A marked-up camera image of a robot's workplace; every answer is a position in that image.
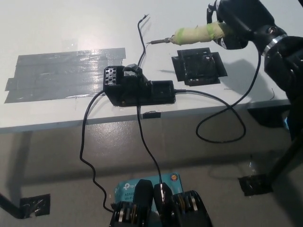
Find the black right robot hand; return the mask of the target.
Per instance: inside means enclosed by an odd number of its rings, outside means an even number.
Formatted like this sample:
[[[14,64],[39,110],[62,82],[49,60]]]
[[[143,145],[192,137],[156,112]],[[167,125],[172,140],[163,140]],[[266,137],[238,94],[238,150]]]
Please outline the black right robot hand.
[[[253,42],[262,53],[287,37],[259,0],[216,0],[208,5],[207,24],[213,22],[214,12],[223,30],[223,35],[214,41],[226,50],[243,49]]]

